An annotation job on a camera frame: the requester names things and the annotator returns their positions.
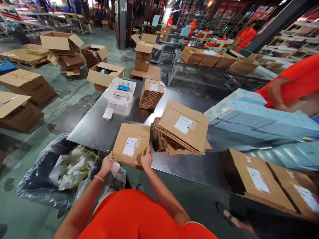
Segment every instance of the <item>blue package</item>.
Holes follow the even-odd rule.
[[[123,91],[130,91],[130,87],[127,87],[127,86],[122,86],[122,85],[119,85],[117,87],[118,90],[123,90]]]

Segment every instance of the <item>light blue box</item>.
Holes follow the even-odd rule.
[[[267,101],[261,96],[261,94],[240,88],[231,93],[227,98],[262,106],[267,104]]]

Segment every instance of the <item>stack of light blue boxes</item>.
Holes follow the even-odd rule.
[[[319,135],[319,125],[307,115],[264,107],[255,92],[238,89],[207,110],[209,124],[263,140]]]

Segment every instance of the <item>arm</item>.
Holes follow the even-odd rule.
[[[281,111],[287,111],[287,106],[283,103],[280,88],[284,84],[288,84],[291,81],[286,80],[282,77],[278,77],[275,79],[268,87],[267,92],[268,96],[271,98],[274,109],[281,110]]]
[[[111,160],[111,158],[112,152],[103,159],[101,170],[97,176],[103,179],[105,178],[115,161],[115,159]],[[100,191],[101,185],[101,180],[97,178],[93,179],[93,181],[85,189],[84,193],[72,206],[70,212],[57,230],[54,239],[76,239],[79,237],[91,217],[93,205]]]
[[[147,148],[146,153],[142,150],[141,164],[147,176],[150,179],[151,185],[155,191],[156,198],[159,204],[167,211],[174,221],[183,226],[185,222],[190,221],[190,218],[174,195],[165,186],[162,180],[155,174],[152,169],[153,155],[151,147]]]

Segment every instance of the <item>hand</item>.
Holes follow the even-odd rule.
[[[153,162],[153,152],[151,150],[151,147],[148,146],[146,152],[142,150],[141,164],[143,169],[145,171],[152,169],[152,162]]]
[[[105,178],[107,173],[111,171],[111,168],[115,162],[115,159],[113,158],[113,152],[111,152],[108,156],[106,156],[102,161],[102,166],[100,171],[97,173],[97,176],[101,178]]]
[[[274,107],[275,110],[280,110],[280,111],[288,111],[288,108],[285,104],[279,104],[279,105],[276,105]]]

